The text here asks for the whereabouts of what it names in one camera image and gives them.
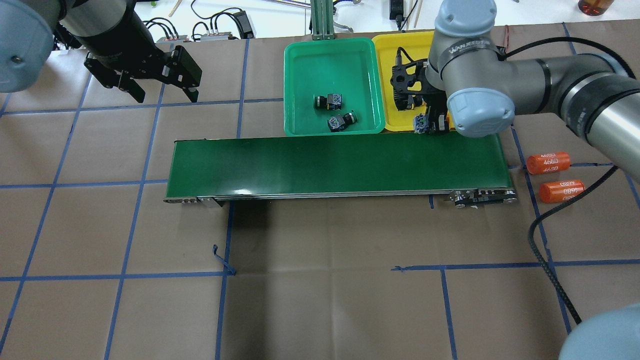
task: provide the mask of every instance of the orange capacitor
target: orange capacitor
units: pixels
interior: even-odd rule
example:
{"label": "orange capacitor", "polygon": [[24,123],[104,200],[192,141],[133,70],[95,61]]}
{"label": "orange capacitor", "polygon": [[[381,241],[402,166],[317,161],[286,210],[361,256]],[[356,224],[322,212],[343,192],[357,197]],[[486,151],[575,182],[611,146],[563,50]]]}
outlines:
{"label": "orange capacitor", "polygon": [[564,171],[569,166],[571,166],[571,158],[564,151],[533,155],[527,159],[527,171],[531,175]]}
{"label": "orange capacitor", "polygon": [[580,180],[556,181],[540,185],[540,200],[547,204],[564,202],[573,199],[584,191],[584,184]]}

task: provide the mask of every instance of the green conveyor belt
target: green conveyor belt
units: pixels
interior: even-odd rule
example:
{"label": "green conveyor belt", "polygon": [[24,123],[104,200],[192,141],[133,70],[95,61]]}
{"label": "green conveyor belt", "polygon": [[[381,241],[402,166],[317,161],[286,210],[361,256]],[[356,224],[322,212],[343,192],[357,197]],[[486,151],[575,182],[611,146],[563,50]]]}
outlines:
{"label": "green conveyor belt", "polygon": [[386,133],[175,142],[166,202],[505,190],[497,135]]}

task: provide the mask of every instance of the yellow tray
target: yellow tray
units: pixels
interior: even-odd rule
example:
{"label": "yellow tray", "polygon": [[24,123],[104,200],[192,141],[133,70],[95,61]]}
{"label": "yellow tray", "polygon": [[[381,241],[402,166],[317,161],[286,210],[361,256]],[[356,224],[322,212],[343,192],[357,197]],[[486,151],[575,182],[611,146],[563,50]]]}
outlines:
{"label": "yellow tray", "polygon": [[413,131],[413,118],[419,113],[424,113],[424,105],[413,110],[398,111],[394,103],[394,88],[391,86],[391,67],[396,64],[398,47],[404,47],[407,53],[414,59],[424,59],[429,56],[433,31],[419,33],[398,33],[378,35],[373,38],[378,58],[378,70],[382,83],[382,103],[385,108],[385,129],[389,131]]}

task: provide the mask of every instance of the power adapter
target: power adapter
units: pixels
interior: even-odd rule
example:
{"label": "power adapter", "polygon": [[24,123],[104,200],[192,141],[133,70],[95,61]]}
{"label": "power adapter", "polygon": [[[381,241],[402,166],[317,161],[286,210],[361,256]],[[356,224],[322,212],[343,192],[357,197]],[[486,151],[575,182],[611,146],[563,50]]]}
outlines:
{"label": "power adapter", "polygon": [[238,22],[240,22],[240,27],[242,28],[240,38],[255,38],[251,22],[249,21],[249,16],[247,16],[246,11],[241,10],[233,13],[233,16],[238,20]]}
{"label": "power adapter", "polygon": [[389,0],[389,20],[395,20],[400,30],[404,20],[404,0]]}

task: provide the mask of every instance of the black cable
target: black cable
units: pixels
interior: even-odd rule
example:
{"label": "black cable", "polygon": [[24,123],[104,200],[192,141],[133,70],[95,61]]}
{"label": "black cable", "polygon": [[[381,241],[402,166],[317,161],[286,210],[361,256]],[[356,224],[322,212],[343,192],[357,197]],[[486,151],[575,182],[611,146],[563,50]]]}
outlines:
{"label": "black cable", "polygon": [[155,21],[155,20],[164,20],[164,21],[168,22],[169,25],[171,25],[171,27],[173,29],[173,33],[175,33],[175,36],[176,37],[180,36],[180,34],[178,34],[178,30],[175,29],[175,26],[173,25],[171,20],[167,19],[166,17],[154,17],[153,19],[149,19],[149,21]]}
{"label": "black cable", "polygon": [[411,14],[413,14],[413,11],[415,10],[416,5],[418,5],[418,0],[416,0],[415,3],[413,3],[413,6],[411,7],[409,14],[404,18],[404,22],[402,23],[402,25],[400,25],[400,28],[398,30],[402,30],[402,28],[406,25],[406,22],[409,21],[409,18],[411,17]]}
{"label": "black cable", "polygon": [[164,31],[164,35],[166,36],[167,39],[173,38],[173,35],[169,36],[169,32],[167,32],[167,30],[171,31],[171,29],[169,29],[167,25],[162,24],[161,22],[150,21],[147,23],[147,29],[150,29],[151,27],[153,27],[153,25],[160,26],[160,28]]}
{"label": "black cable", "polygon": [[631,70],[631,67],[629,67],[629,64],[627,64],[627,62],[615,51],[613,51],[612,49],[609,49],[608,47],[599,44],[595,41],[591,41],[591,40],[587,40],[587,39],[583,39],[583,38],[575,38],[575,37],[554,37],[554,38],[546,38],[543,40],[538,40],[538,41],[534,41],[530,44],[524,45],[522,47],[519,47],[518,49],[515,49],[513,51],[510,51],[508,53],[506,53],[505,55],[502,55],[502,59],[506,59],[506,58],[510,58],[511,56],[515,55],[515,54],[519,54],[522,51],[528,50],[532,47],[536,47],[539,45],[543,45],[543,44],[550,44],[552,42],[577,42],[579,44],[584,44],[584,45],[588,45],[591,47],[595,47],[598,50],[604,51],[605,53],[611,55],[614,59],[616,59],[616,61],[618,63],[620,63],[620,65],[622,66],[623,69],[625,69],[625,71],[627,72],[627,74],[629,75],[630,78],[635,79],[636,75],[634,74],[633,70]]}
{"label": "black cable", "polygon": [[551,283],[554,285],[554,288],[556,289],[558,295],[560,296],[560,298],[564,302],[564,304],[566,306],[566,309],[569,310],[569,313],[573,317],[573,320],[575,321],[576,324],[581,323],[582,319],[580,318],[580,315],[578,315],[578,312],[575,310],[575,307],[573,306],[573,303],[569,299],[569,296],[564,291],[564,288],[562,287],[562,285],[560,285],[560,282],[558,281],[558,278],[553,273],[553,271],[551,271],[551,268],[549,267],[549,263],[547,263],[545,261],[545,259],[542,257],[542,254],[540,253],[540,250],[538,249],[538,246],[536,245],[535,241],[533,240],[533,234],[536,231],[536,227],[542,222],[542,220],[550,217],[551,215],[557,213],[558,211],[560,211],[560,210],[562,210],[562,209],[564,209],[564,208],[576,203],[578,200],[580,200],[583,197],[589,195],[589,193],[591,193],[593,190],[596,190],[596,188],[598,188],[598,186],[602,185],[602,183],[604,183],[608,178],[610,178],[613,175],[613,173],[616,172],[617,169],[618,169],[618,167],[614,165],[600,179],[598,179],[598,181],[593,183],[591,186],[589,186],[586,190],[584,190],[578,196],[576,196],[576,197],[570,199],[569,201],[564,202],[564,203],[554,207],[553,209],[547,211],[546,213],[538,216],[535,220],[533,220],[533,223],[531,223],[531,226],[529,226],[529,232],[527,233],[527,239],[529,240],[529,246],[531,247],[531,250],[533,250],[533,253],[536,256],[536,259],[538,259],[538,262],[540,263],[540,266],[542,266],[542,269],[544,269],[545,273],[547,274],[547,277],[549,278],[549,280],[551,280]]}
{"label": "black cable", "polygon": [[[632,78],[635,79],[636,75],[634,74],[633,70],[631,70],[631,67],[629,67],[629,64],[615,51],[613,51],[612,49],[609,49],[608,47],[599,44],[595,41],[592,40],[587,40],[587,39],[583,39],[583,38],[575,38],[575,37],[554,37],[554,38],[546,38],[543,40],[538,40],[538,41],[534,41],[530,44],[524,45],[522,47],[519,47],[518,49],[515,49],[513,51],[510,51],[504,55],[502,55],[500,58],[501,60],[505,60],[507,58],[510,58],[511,56],[515,55],[515,54],[519,54],[522,51],[531,49],[532,47],[536,47],[536,46],[540,46],[543,44],[551,44],[554,42],[577,42],[579,44],[584,44],[584,45],[588,45],[591,47],[594,47],[598,50],[601,50],[609,55],[611,55],[611,57],[613,57],[622,67],[623,69],[627,72],[627,75]],[[617,166],[613,166],[611,167],[611,169],[609,169],[609,171],[607,171],[600,179],[598,179],[595,183],[593,183],[591,186],[589,186],[586,190],[584,190],[582,193],[580,193],[578,196],[554,207],[553,209],[545,212],[544,214],[536,217],[535,220],[533,220],[533,223],[531,223],[531,226],[529,227],[529,231],[527,232],[527,241],[529,242],[529,246],[531,247],[531,250],[533,251],[533,254],[536,256],[536,259],[538,260],[538,262],[540,263],[540,266],[542,267],[542,269],[545,271],[545,273],[547,274],[547,277],[549,278],[549,280],[551,280],[551,283],[553,284],[554,288],[556,289],[556,292],[558,294],[558,296],[560,296],[560,299],[562,299],[564,305],[566,306],[567,310],[569,310],[569,313],[571,314],[571,316],[573,317],[573,320],[575,321],[576,324],[579,324],[582,322],[582,319],[580,318],[580,315],[578,315],[578,312],[575,310],[575,307],[573,306],[573,303],[571,302],[571,299],[569,299],[569,296],[566,294],[566,292],[564,291],[564,288],[562,287],[562,285],[560,285],[560,282],[558,281],[557,276],[553,273],[553,271],[551,271],[551,268],[549,267],[549,263],[547,263],[545,261],[545,259],[542,257],[542,254],[540,253],[540,250],[538,248],[538,246],[536,245],[535,241],[533,240],[533,234],[536,231],[536,227],[538,225],[540,225],[540,223],[542,223],[542,221],[548,217],[550,217],[551,215],[557,213],[558,211],[567,208],[568,206],[571,206],[572,204],[575,204],[577,201],[581,200],[582,198],[584,198],[585,196],[589,195],[593,190],[597,189],[600,185],[602,185],[602,183],[604,183],[608,178],[610,178],[615,171],[618,169]]]}
{"label": "black cable", "polygon": [[222,15],[229,16],[235,22],[236,27],[238,28],[238,33],[240,35],[240,38],[243,38],[244,30],[242,25],[240,24],[240,21],[238,21],[238,19],[233,14],[228,12],[221,12],[216,15],[216,20],[213,22],[213,27],[216,30],[216,32],[218,32],[218,18]]}
{"label": "black cable", "polygon": [[398,47],[398,55],[400,55],[400,52],[402,52],[410,62],[413,62],[413,59],[411,59],[411,56],[404,50],[404,47]]}
{"label": "black cable", "polygon": [[200,16],[200,14],[198,14],[198,13],[196,12],[196,10],[193,8],[193,4],[194,4],[195,2],[196,2],[196,0],[193,0],[193,1],[191,2],[191,11],[192,11],[192,12],[193,12],[197,17],[201,18],[202,20],[211,20],[211,19],[213,19],[213,17],[215,17],[215,16],[219,15],[220,13],[223,13],[223,12],[225,12],[225,11],[228,11],[228,10],[236,9],[236,10],[238,10],[238,11],[242,11],[242,9],[241,9],[241,8],[238,8],[238,7],[231,7],[231,8],[226,8],[226,9],[222,10],[221,12],[217,12],[217,13],[215,13],[215,14],[211,15],[211,16],[208,16],[208,17],[202,17],[202,16]]}
{"label": "black cable", "polygon": [[207,23],[204,21],[198,21],[196,22],[196,24],[193,26],[193,29],[191,30],[191,38],[193,39],[193,41],[195,41],[195,37],[196,37],[196,28],[198,27],[198,25],[204,25],[204,28],[207,29],[207,33],[209,32],[209,27],[207,26]]}

